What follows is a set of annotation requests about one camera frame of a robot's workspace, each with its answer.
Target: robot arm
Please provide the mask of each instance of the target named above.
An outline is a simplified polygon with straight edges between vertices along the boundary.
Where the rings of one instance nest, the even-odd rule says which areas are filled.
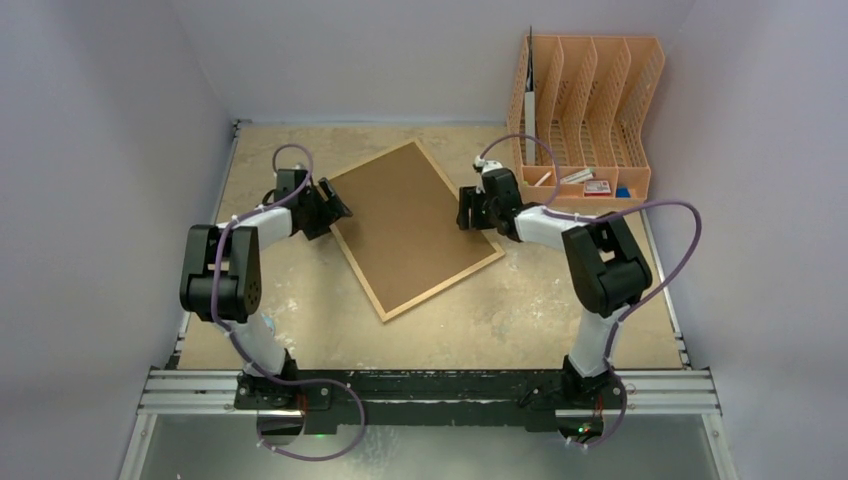
[[[277,186],[273,190],[275,201],[293,191],[305,175],[302,169],[278,170]],[[218,284],[218,314],[228,323],[231,334],[237,335],[254,363],[269,372],[282,371],[286,350],[274,340],[273,333],[257,312],[262,299],[259,252],[299,231],[309,240],[318,238],[329,233],[330,225],[336,220],[352,215],[326,179],[318,183],[323,196],[314,185],[309,185],[284,206],[269,208],[239,223],[225,239],[221,238],[225,223],[195,225],[189,229],[180,283],[182,307],[197,313],[203,321],[213,321],[211,267],[218,244],[226,242],[224,261],[227,267],[222,269]],[[262,376],[250,364],[246,364],[244,370],[249,375]]]
[[[523,203],[515,175],[499,162],[478,157],[474,169],[481,182],[460,188],[459,228],[494,228],[513,241],[565,253],[584,308],[565,367],[577,380],[599,378],[607,371],[605,352],[613,326],[652,282],[651,270],[627,223],[621,218],[606,222],[603,216],[580,217],[593,219],[591,223],[577,221],[576,216],[555,217],[545,206]],[[601,252],[614,255],[605,260]]]

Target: black mounting bar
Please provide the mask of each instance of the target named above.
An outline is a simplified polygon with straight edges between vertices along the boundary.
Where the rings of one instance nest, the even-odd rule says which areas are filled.
[[[618,409],[621,401],[609,374],[596,378],[591,390],[573,390],[570,363],[566,359],[564,364],[563,370],[298,370],[287,354],[280,377],[329,378],[350,385],[362,399],[369,425],[509,425],[577,436],[587,418],[559,417],[557,411],[593,411],[600,397],[605,409]],[[301,410],[306,434],[334,434],[339,425],[359,423],[355,402],[341,388],[283,387],[246,374],[239,376],[234,407]],[[600,434],[602,425],[594,426]]]

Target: orange desk organizer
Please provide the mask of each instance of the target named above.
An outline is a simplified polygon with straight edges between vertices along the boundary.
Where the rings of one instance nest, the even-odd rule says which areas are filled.
[[[524,133],[524,80],[527,37],[515,72],[507,130]],[[583,184],[562,185],[558,207],[624,208],[648,197],[651,168],[642,147],[642,124],[662,73],[665,55],[653,37],[533,35],[536,133],[555,158],[536,149],[539,165],[526,165],[523,139],[512,139],[515,172],[525,202],[543,202],[561,178],[592,168],[595,180],[607,180],[611,196],[584,196]],[[630,197],[615,197],[618,188]]]

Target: white object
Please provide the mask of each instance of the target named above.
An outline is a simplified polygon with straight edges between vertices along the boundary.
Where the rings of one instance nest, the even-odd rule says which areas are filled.
[[[540,179],[539,179],[536,183],[534,183],[534,184],[533,184],[533,186],[534,186],[534,187],[539,187],[539,186],[541,186],[543,183],[545,183],[545,180],[547,180],[547,179],[549,179],[549,178],[551,178],[551,172],[548,172],[548,173],[546,173],[546,174],[542,175],[542,178],[540,178]]]
[[[480,156],[478,155],[477,157],[474,158],[474,168],[480,170],[480,175],[482,177],[482,175],[484,173],[491,172],[492,170],[498,170],[498,169],[504,168],[504,166],[501,162],[499,162],[497,160],[486,160],[485,158],[480,158]],[[477,183],[477,191],[478,192],[485,192],[486,191],[486,190],[483,189],[483,179],[482,178]]]
[[[536,136],[536,94],[524,93],[524,133]],[[524,142],[524,164],[536,165],[536,142]]]
[[[515,229],[522,242],[538,243],[565,253],[562,232],[585,225],[584,222],[565,220],[545,215],[547,207],[528,208],[515,217]]]
[[[218,228],[223,229],[226,225],[226,223],[219,223]],[[259,251],[262,251],[272,243],[291,236],[291,211],[283,207],[272,208],[239,223],[233,230],[242,227],[259,228]]]
[[[591,168],[587,168],[585,170],[580,170],[577,173],[572,173],[560,180],[559,183],[582,183],[586,180],[591,180],[592,178],[595,178],[595,173]]]
[[[242,348],[250,354],[250,358],[255,363],[271,373],[279,373],[283,370],[286,349],[274,339],[274,333],[265,324],[261,314],[250,315],[247,317],[247,323],[230,322],[229,324],[233,329],[232,334],[236,336]],[[244,373],[254,377],[263,376],[247,363],[244,365]]]
[[[225,223],[218,224],[219,228],[224,228],[224,226],[226,226]],[[259,229],[259,250],[265,250],[271,244],[291,236],[293,227],[291,211],[283,207],[265,210],[240,222],[233,230],[245,227],[257,227]],[[282,371],[286,350],[274,339],[274,333],[265,323],[261,314],[250,315],[247,317],[247,323],[224,321],[228,322],[232,328],[232,335],[238,338],[242,348],[254,362],[272,373]],[[244,372],[255,377],[262,376],[250,364],[245,364]]]
[[[604,361],[607,339],[610,336],[612,326],[618,321],[618,317],[628,308],[630,308],[629,305],[619,308],[607,318],[583,310],[580,317],[580,327],[577,330],[577,339],[574,341],[571,351],[568,352],[568,361],[581,377],[595,377],[607,370]],[[616,335],[616,338],[613,339],[610,358],[618,345],[618,338]]]

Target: wooden frame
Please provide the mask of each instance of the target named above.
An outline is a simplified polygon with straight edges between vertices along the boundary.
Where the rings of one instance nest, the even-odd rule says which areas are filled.
[[[391,152],[394,152],[395,150],[406,147],[407,145],[410,145],[410,144],[414,144],[418,148],[418,150],[424,155],[424,157],[430,163],[430,166],[433,168],[433,170],[436,172],[436,174],[439,176],[439,178],[442,179],[442,181],[445,183],[445,185],[448,187],[448,189],[453,193],[454,198],[457,199],[457,206],[458,206],[459,205],[459,203],[458,203],[459,202],[459,191],[457,190],[457,188],[453,184],[453,182],[451,182],[451,180],[445,174],[445,172],[442,170],[442,168],[439,166],[439,164],[436,163],[436,161],[427,152],[427,150],[424,148],[424,145],[422,145],[421,142],[418,139],[409,140],[409,141],[404,142],[402,144],[399,144],[395,147],[388,148],[388,149],[385,149],[383,151],[380,151],[379,153],[377,153],[376,155],[374,155],[370,158],[367,158],[367,159],[365,159],[361,162],[358,162],[358,163],[356,163],[356,164],[354,164],[350,167],[347,167],[347,168],[335,173],[332,177],[330,177],[330,180],[332,181],[334,178],[340,177],[340,176],[344,175],[345,173],[348,173],[352,170],[355,170],[355,169],[357,169],[357,168],[359,168],[359,167],[361,167],[361,166],[363,166],[367,163],[370,163],[374,160],[377,160],[377,159],[379,159],[379,158],[381,158],[385,155],[390,154]],[[339,231],[338,227],[336,225],[333,225],[331,227],[331,230],[333,232],[333,235],[336,237],[336,240],[338,240],[339,246],[341,247],[345,258],[347,258],[348,262],[350,263],[350,266],[353,268],[353,272],[354,272],[354,274],[356,274],[356,278],[359,279],[359,282],[360,282],[360,284],[362,284],[362,288],[365,290],[365,293],[368,296],[368,299],[371,301],[371,304],[374,306],[374,309],[377,311],[377,314],[379,315],[380,320],[382,320],[383,322],[387,322],[387,321],[393,319],[394,317],[400,315],[401,313],[413,308],[414,306],[422,303],[423,301],[427,300],[428,298],[433,297],[434,295],[438,294],[439,292],[449,288],[450,286],[456,284],[460,280],[470,276],[471,274],[477,272],[478,270],[482,269],[483,267],[491,264],[495,260],[498,260],[499,258],[502,258],[504,256],[504,250],[500,246],[500,244],[498,244],[497,242],[493,242],[491,239],[486,237],[486,240],[488,241],[488,243],[492,246],[492,248],[494,250],[493,254],[491,254],[491,255],[485,257],[483,260],[478,261],[478,262],[474,263],[473,265],[463,269],[459,273],[443,280],[439,284],[437,284],[437,285],[433,286],[432,288],[429,288],[428,290],[418,294],[417,296],[413,297],[412,299],[407,300],[403,304],[401,304],[401,305],[399,305],[395,308],[392,308],[389,311],[386,311],[385,308],[383,307],[383,305],[381,304],[379,298],[377,297],[376,293],[374,292],[374,289],[371,287],[371,284],[369,283],[368,279],[366,278],[364,272],[362,271],[362,268],[360,267],[360,265],[358,264],[358,262],[356,260],[356,257],[354,256],[353,252],[351,251],[350,247],[348,246],[347,242],[345,241],[345,239],[342,236],[341,232]]]

